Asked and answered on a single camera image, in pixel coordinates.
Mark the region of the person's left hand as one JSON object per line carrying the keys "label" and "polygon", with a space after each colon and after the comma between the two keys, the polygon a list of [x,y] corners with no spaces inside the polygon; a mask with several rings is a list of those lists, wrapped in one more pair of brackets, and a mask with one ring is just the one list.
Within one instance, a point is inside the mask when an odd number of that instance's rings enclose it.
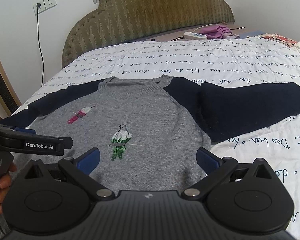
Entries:
{"label": "person's left hand", "polygon": [[10,173],[15,172],[17,167],[14,163],[9,166],[8,172],[0,178],[0,214],[2,213],[2,202],[4,201],[10,186],[12,184],[12,178]]}

